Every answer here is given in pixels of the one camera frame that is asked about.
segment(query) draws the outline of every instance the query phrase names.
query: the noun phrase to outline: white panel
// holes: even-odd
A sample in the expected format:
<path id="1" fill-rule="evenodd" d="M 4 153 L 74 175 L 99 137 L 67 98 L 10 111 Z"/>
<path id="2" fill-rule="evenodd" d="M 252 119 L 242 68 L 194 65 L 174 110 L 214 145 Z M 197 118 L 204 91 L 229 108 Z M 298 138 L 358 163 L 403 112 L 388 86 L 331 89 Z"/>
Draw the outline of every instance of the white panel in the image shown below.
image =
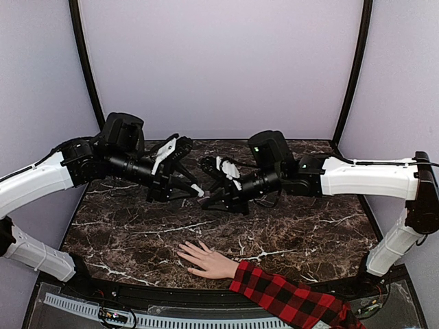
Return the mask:
<path id="1" fill-rule="evenodd" d="M 0 1 L 0 114 L 0 176 L 40 160 L 67 139 L 97 133 L 68 1 Z M 50 195 L 11 217 L 58 248 L 81 192 Z M 19 329 L 36 273 L 0 258 L 0 276 L 0 327 Z"/>
<path id="2" fill-rule="evenodd" d="M 426 151 L 439 162 L 438 17 L 439 1 L 374 1 L 364 63 L 340 143 L 345 156 L 393 159 Z M 403 203 L 368 200 L 386 233 Z M 402 259 L 429 328 L 439 328 L 439 234 Z"/>
<path id="3" fill-rule="evenodd" d="M 146 138 L 332 138 L 361 0 L 81 1 L 105 114 Z"/>

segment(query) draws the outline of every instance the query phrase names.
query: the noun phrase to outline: sleeve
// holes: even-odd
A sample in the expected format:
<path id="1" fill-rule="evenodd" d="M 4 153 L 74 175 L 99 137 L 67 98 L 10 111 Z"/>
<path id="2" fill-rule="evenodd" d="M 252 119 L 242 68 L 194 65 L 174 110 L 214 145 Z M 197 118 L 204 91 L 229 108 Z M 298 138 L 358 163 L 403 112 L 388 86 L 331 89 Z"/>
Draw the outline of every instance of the sleeve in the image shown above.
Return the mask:
<path id="1" fill-rule="evenodd" d="M 230 290 L 245 295 L 293 328 L 366 329 L 348 302 L 312 291 L 306 284 L 268 274 L 244 260 Z"/>

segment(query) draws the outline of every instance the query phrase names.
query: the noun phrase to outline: plaid sleeve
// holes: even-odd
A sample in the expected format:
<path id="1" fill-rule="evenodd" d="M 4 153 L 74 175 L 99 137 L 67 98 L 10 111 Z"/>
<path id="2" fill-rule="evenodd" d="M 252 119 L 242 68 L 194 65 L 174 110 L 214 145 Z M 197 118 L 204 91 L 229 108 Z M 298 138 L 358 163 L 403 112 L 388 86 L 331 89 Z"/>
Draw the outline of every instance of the plaid sleeve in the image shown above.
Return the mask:
<path id="1" fill-rule="evenodd" d="M 314 292 L 306 284 L 268 274 L 244 260 L 230 290 L 245 295 L 293 328 L 366 329 L 348 302 Z"/>

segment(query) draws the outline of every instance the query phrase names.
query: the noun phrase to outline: hand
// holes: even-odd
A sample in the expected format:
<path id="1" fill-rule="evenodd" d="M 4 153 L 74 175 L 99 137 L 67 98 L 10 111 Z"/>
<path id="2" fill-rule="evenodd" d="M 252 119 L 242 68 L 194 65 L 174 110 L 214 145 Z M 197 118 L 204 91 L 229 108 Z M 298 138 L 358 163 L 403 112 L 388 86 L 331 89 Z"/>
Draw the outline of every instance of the hand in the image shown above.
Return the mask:
<path id="1" fill-rule="evenodd" d="M 198 243 L 203 249 L 200 249 L 196 245 L 187 241 L 185 242 L 186 245 L 178 245 L 181 249 L 186 251 L 187 254 L 184 252 L 177 252 L 177 255 L 204 270 L 200 271 L 199 269 L 190 267 L 187 269 L 189 273 L 208 279 L 233 279 L 235 277 L 235 272 L 239 263 L 228 259 L 219 252 L 213 252 L 201 241 L 198 241 Z"/>

